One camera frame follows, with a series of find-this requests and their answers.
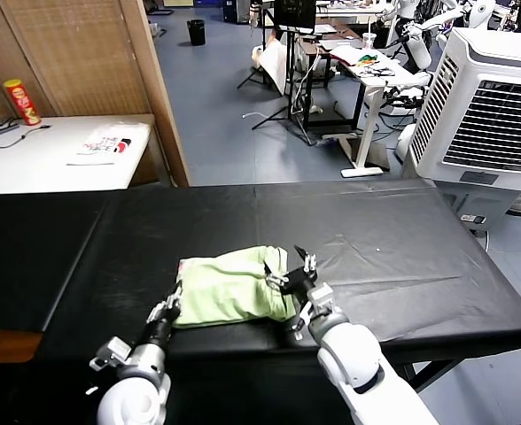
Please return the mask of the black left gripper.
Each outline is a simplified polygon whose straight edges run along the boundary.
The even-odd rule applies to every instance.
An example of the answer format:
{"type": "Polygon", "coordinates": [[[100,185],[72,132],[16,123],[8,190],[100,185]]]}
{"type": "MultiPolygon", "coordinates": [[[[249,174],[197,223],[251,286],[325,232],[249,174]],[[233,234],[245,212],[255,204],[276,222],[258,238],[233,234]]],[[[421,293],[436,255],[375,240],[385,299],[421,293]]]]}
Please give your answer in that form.
{"type": "Polygon", "coordinates": [[[167,301],[158,302],[150,311],[144,326],[144,343],[167,348],[174,322],[180,315],[182,282],[177,282],[167,301]]]}

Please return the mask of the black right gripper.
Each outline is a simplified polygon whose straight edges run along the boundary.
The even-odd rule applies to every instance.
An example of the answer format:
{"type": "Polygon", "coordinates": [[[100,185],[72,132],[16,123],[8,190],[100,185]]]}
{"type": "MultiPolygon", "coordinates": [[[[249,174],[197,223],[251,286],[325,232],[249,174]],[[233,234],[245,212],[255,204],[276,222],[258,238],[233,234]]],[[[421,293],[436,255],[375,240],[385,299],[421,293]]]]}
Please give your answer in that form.
{"type": "Polygon", "coordinates": [[[285,276],[274,273],[269,265],[264,262],[265,282],[272,289],[281,289],[282,295],[292,295],[300,305],[305,305],[308,301],[307,293],[314,288],[317,280],[317,260],[316,255],[310,254],[305,249],[294,246],[304,262],[303,269],[295,269],[285,276]]]}

